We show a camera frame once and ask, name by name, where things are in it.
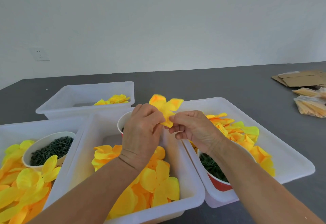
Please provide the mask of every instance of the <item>forearm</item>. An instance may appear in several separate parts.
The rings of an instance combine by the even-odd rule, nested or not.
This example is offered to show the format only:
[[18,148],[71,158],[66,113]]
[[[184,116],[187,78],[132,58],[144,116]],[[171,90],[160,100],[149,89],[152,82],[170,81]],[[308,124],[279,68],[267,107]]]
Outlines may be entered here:
[[256,223],[323,223],[233,142],[219,142],[211,156]]
[[138,174],[136,169],[115,158],[29,223],[102,224],[118,197]]

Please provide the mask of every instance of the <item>hand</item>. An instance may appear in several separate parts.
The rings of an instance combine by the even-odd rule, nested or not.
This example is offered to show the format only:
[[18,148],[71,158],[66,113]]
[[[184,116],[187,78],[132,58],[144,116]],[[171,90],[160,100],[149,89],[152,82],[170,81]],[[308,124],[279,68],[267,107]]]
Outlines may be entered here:
[[197,148],[208,155],[219,141],[227,139],[201,111],[186,111],[170,116],[173,127],[169,129],[176,139],[189,139]]
[[139,172],[148,164],[158,146],[163,114],[150,104],[137,105],[124,126],[119,158]]

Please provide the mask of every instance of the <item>person's left hand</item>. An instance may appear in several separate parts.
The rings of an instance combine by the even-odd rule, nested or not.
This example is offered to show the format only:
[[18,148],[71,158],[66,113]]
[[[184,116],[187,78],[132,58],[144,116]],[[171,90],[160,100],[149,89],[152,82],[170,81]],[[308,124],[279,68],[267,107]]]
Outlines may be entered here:
[[148,164],[158,146],[165,118],[150,104],[138,104],[124,126],[119,158],[139,172]]

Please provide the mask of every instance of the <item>outlet plate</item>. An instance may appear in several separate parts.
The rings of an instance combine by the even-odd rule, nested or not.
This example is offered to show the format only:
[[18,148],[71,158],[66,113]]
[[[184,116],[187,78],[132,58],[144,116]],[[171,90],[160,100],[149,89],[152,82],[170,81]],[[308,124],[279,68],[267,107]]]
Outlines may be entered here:
[[48,55],[43,48],[31,47],[29,51],[36,61],[49,61]]

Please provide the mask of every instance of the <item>pile of yellow petals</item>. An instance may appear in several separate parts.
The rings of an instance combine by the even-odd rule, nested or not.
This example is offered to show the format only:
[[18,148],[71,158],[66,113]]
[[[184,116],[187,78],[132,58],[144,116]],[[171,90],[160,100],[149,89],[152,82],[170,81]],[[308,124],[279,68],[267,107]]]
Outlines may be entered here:
[[161,124],[171,128],[173,123],[169,120],[169,117],[175,115],[173,111],[177,111],[179,109],[180,105],[183,103],[183,99],[173,98],[167,102],[164,96],[155,94],[149,100],[149,103],[157,107],[157,109],[163,113],[165,122]]
[[[92,165],[95,171],[119,156],[122,146],[95,147]],[[170,177],[170,164],[164,161],[165,150],[158,146],[151,160],[137,178],[124,190],[112,207],[107,219],[163,205],[180,198],[179,181]]]
[[43,209],[61,167],[56,167],[58,156],[51,156],[42,172],[27,168],[22,163],[23,152],[34,141],[25,140],[6,149],[0,169],[0,223],[22,224],[37,216]]
[[206,117],[222,132],[223,135],[248,150],[255,158],[256,162],[274,177],[275,169],[271,159],[272,156],[265,152],[261,147],[255,146],[259,136],[258,127],[245,126],[242,121],[234,122],[234,119],[222,118],[226,116],[226,113],[221,113],[219,115],[206,115]]
[[126,95],[113,95],[111,98],[109,98],[107,101],[100,99],[98,102],[94,104],[94,106],[98,105],[107,105],[107,104],[119,104],[119,103],[128,103],[130,97],[127,97]]

